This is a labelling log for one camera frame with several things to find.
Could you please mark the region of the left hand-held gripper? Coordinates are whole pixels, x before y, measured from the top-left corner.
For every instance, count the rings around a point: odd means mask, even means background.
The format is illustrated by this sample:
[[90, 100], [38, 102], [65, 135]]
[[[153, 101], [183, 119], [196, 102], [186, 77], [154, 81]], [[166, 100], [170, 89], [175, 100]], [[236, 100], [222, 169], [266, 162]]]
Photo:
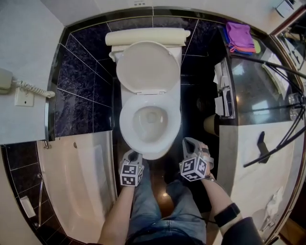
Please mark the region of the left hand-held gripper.
[[122, 158], [120, 184], [137, 187], [143, 177], [142, 154], [133, 150], [127, 151]]

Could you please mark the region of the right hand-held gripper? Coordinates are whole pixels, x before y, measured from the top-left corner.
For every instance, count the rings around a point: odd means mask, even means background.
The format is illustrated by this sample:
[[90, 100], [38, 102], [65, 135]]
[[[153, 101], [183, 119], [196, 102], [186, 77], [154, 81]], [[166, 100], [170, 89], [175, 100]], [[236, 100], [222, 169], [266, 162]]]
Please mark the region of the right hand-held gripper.
[[205, 178], [207, 157], [198, 156], [202, 152], [201, 143], [194, 138], [184, 138], [182, 147], [184, 160], [179, 163], [181, 176], [191, 182]]

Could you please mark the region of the person's right hand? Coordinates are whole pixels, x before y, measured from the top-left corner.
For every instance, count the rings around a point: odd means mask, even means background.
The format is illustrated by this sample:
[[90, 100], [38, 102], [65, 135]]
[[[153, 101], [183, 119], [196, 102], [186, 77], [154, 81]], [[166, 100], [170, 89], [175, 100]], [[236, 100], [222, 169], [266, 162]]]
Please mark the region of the person's right hand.
[[206, 169], [206, 177], [214, 178], [213, 174], [211, 173], [211, 167], [213, 166], [212, 158], [210, 157], [208, 146], [202, 142], [200, 142], [200, 148], [201, 148], [201, 155], [204, 161], [207, 164]]

